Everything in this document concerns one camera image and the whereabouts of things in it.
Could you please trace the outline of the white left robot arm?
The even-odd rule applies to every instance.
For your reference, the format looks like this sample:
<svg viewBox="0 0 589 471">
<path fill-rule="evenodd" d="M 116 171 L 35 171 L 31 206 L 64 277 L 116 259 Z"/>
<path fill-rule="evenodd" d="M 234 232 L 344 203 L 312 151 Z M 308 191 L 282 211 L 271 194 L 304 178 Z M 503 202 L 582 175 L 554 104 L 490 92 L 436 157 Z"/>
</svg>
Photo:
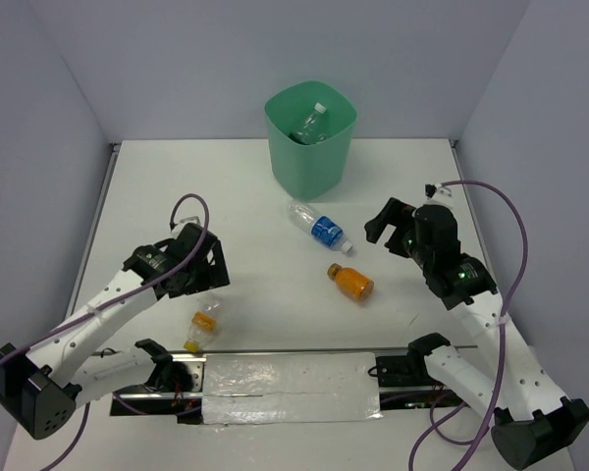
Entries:
<svg viewBox="0 0 589 471">
<path fill-rule="evenodd" d="M 111 353 L 107 341 L 164 298 L 229 284 L 219 238 L 193 222 L 138 247 L 104 289 L 42 340 L 0 348 L 0 404 L 35 440 L 44 440 L 88 403 L 123 388 L 189 386 L 187 368 L 152 339 Z"/>
</svg>

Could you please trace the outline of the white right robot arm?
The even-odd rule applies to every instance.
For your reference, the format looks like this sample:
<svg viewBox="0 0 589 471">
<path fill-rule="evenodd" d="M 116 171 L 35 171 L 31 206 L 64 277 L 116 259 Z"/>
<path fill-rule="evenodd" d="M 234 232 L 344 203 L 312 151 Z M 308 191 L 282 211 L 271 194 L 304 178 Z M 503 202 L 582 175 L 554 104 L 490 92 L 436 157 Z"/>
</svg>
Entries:
<svg viewBox="0 0 589 471">
<path fill-rule="evenodd" d="M 382 356 L 370 369 L 382 387 L 447 386 L 475 412 L 493 414 L 490 434 L 515 470 L 571 445 L 589 422 L 589 408 L 549 377 L 504 306 L 485 265 L 461 250 L 457 222 L 441 204 L 415 208 L 390 198 L 365 226 L 366 239 L 386 242 L 393 254 L 413 260 L 431 292 L 468 332 L 491 373 L 468 363 L 444 336 L 412 341 L 403 356 Z"/>
</svg>

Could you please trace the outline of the green label clear bottle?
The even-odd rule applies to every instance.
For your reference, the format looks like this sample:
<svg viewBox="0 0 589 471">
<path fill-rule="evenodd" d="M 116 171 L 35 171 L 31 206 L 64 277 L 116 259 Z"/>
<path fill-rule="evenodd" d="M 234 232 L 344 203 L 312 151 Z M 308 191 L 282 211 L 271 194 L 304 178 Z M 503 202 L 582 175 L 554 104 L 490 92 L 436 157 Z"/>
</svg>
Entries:
<svg viewBox="0 0 589 471">
<path fill-rule="evenodd" d="M 327 108 L 317 102 L 312 111 L 300 120 L 289 134 L 289 138 L 300 145 L 312 145 L 315 134 L 328 131 Z"/>
</svg>

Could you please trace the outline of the orange label bottle yellow cap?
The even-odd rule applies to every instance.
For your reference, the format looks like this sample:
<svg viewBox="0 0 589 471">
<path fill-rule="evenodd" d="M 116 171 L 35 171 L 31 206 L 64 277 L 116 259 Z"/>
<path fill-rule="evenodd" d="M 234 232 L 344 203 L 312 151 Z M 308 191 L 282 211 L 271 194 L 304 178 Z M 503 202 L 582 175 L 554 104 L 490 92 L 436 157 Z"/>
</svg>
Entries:
<svg viewBox="0 0 589 471">
<path fill-rule="evenodd" d="M 190 321 L 184 349 L 197 353 L 205 349 L 212 342 L 220 327 L 222 299 L 211 296 L 205 297 L 196 309 Z"/>
</svg>

